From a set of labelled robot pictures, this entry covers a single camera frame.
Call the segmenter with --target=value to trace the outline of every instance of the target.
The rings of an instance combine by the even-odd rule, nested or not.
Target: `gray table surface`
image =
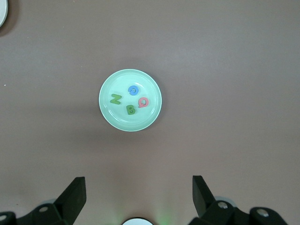
[[[148,129],[98,106],[112,73],[161,88]],[[186,225],[192,175],[248,212],[300,221],[300,1],[10,0],[0,28],[0,211],[85,176],[76,225]]]

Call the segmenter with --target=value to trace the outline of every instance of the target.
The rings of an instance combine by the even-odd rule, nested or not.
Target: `teal plate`
[[[123,131],[139,131],[158,117],[162,97],[156,82],[136,69],[120,70],[103,83],[99,94],[104,118]]]

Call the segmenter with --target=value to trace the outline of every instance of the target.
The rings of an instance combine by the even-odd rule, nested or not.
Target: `green letter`
[[[126,106],[126,109],[127,109],[128,115],[133,115],[133,114],[135,114],[135,108],[133,107],[133,105],[127,105],[127,106]]]
[[[114,97],[114,99],[111,100],[111,103],[117,104],[117,105],[121,104],[121,102],[118,101],[120,98],[122,98],[121,95],[112,94],[112,97]]]

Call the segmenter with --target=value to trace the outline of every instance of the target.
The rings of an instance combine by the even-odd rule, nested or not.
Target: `white round object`
[[[153,225],[153,224],[143,218],[133,218],[125,221],[123,225]]]
[[[8,15],[8,0],[0,0],[0,27]]]

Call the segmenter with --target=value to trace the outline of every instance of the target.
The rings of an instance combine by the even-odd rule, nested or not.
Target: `green plate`
[[[136,69],[120,70],[103,83],[99,94],[100,110],[115,128],[139,131],[158,117],[162,98],[158,85]]]

